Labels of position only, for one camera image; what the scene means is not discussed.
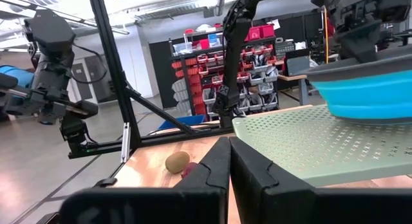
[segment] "ceiling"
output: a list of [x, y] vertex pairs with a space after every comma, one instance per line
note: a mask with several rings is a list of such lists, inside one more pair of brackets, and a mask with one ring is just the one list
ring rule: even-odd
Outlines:
[[[89, 0], [24, 0], [45, 6], [82, 19], [93, 20], [94, 15]], [[231, 4], [235, 0], [225, 0]], [[217, 0], [105, 0], [110, 23], [113, 26], [124, 26], [133, 23], [144, 23], [148, 19], [164, 19], [178, 15], [204, 11], [214, 15]], [[35, 11], [0, 2], [0, 41], [22, 38], [21, 24], [23, 19], [34, 16]], [[69, 22], [77, 36], [96, 33], [94, 27]]]

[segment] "metal frame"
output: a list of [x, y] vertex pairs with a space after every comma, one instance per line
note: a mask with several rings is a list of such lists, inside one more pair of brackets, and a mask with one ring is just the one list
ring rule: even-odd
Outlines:
[[[129, 133], [128, 138], [130, 138], [129, 155], [132, 155], [134, 151], [136, 151], [136, 149], [140, 147], [168, 144], [171, 142], [192, 140], [196, 138], [223, 135], [233, 132], [232, 127], [220, 128], [218, 124], [205, 124], [203, 127], [193, 129], [179, 122], [177, 119], [143, 98], [137, 91], [133, 90], [126, 80], [126, 76], [120, 63], [120, 57], [118, 55], [113, 32], [110, 27], [109, 17], [106, 12], [104, 0], [90, 0], [90, 4], [93, 9], [93, 13], [95, 14], [98, 33], [100, 35], [104, 54], [108, 62], [108, 68], [117, 95], [122, 118], [124, 123], [129, 125], [129, 130], [127, 131], [127, 133]], [[157, 114], [159, 117], [162, 117], [165, 120], [173, 123], [180, 131], [173, 131], [170, 133], [163, 133], [158, 135], [140, 136], [137, 121], [130, 100], [131, 98], [139, 102], [141, 105], [145, 106], [147, 109], [151, 110], [153, 113]], [[87, 151], [70, 153], [69, 158], [79, 158], [97, 154], [112, 153], [121, 150], [122, 140], [101, 144], [89, 144]], [[117, 173], [117, 171], [124, 165], [126, 161], [127, 159], [122, 160], [122, 163], [111, 177], [113, 177]]]

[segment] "concrete floor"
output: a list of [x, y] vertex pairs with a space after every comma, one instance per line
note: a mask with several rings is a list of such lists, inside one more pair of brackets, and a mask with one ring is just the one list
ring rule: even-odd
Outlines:
[[[288, 94], [298, 97], [298, 91]], [[150, 101], [161, 107], [160, 97]], [[281, 108], [299, 103], [279, 94]], [[315, 94], [310, 103], [323, 104]], [[134, 102], [142, 136], [156, 130], [163, 120]], [[168, 110], [174, 117], [185, 116]], [[122, 134], [122, 117], [115, 103], [104, 104], [99, 114], [86, 120], [92, 138], [110, 141]], [[67, 195], [107, 178], [120, 164], [120, 153], [69, 160], [69, 148], [58, 126], [43, 126], [33, 119], [0, 123], [0, 223], [34, 224], [59, 209]]]

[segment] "desk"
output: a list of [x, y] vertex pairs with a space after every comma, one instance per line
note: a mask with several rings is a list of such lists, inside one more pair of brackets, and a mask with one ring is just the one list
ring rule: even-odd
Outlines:
[[283, 65], [284, 63], [285, 63], [284, 60], [276, 61], [276, 62], [275, 62], [275, 66], [281, 66], [281, 65]]
[[[271, 111], [271, 113], [287, 113], [293, 110], [308, 109], [309, 106], [293, 107]], [[114, 187], [173, 187], [180, 181], [180, 175], [172, 175], [165, 168], [165, 159], [177, 151], [190, 154], [191, 161], [199, 162], [220, 136], [200, 138], [171, 144], [163, 144], [137, 149], [125, 166], [116, 175], [118, 182]], [[397, 176], [365, 182], [345, 183], [333, 187], [412, 187], [412, 179], [407, 176]], [[238, 209], [232, 190], [229, 188], [229, 224], [240, 224]]]
[[278, 78], [281, 80], [285, 80], [287, 82], [298, 80], [299, 81], [299, 103], [301, 106], [309, 104], [309, 100], [308, 100], [309, 92], [308, 92], [308, 87], [306, 86], [306, 75], [297, 75], [297, 76], [292, 76], [292, 77], [279, 75]]

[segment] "black bracket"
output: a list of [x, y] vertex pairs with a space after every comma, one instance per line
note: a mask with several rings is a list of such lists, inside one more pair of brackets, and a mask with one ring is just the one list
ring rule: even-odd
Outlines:
[[103, 180], [99, 180], [94, 186], [99, 188], [106, 188], [107, 186], [114, 185], [117, 182], [117, 178], [106, 178]]

